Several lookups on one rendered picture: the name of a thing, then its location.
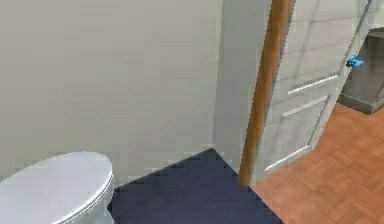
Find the white panelled room door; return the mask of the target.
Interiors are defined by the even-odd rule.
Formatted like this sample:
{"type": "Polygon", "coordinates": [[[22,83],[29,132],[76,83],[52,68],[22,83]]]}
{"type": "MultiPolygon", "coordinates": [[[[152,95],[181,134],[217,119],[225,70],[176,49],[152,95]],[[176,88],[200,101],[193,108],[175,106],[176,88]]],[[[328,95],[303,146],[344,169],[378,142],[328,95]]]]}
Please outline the white panelled room door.
{"type": "Polygon", "coordinates": [[[250,185],[311,152],[383,0],[273,0],[239,169],[250,185]]]}

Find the white toilet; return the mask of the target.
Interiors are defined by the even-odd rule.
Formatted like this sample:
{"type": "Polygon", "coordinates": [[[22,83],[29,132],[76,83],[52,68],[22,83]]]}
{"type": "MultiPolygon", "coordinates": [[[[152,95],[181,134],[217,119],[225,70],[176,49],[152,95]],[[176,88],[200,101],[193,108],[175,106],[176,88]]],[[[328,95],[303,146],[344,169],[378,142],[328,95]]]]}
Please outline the white toilet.
{"type": "Polygon", "coordinates": [[[114,224],[113,189],[107,156],[57,155],[0,181],[0,224],[114,224]]]}

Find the grey cabinet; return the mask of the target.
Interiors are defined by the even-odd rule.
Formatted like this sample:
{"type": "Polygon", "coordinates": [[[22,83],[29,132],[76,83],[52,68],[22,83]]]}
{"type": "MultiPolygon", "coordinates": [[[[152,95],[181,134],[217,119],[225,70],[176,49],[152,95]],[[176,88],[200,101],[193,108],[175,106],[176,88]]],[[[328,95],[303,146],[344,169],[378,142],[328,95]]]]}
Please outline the grey cabinet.
{"type": "Polygon", "coordinates": [[[364,114],[384,108],[384,27],[371,29],[358,53],[338,102],[364,114]]]}

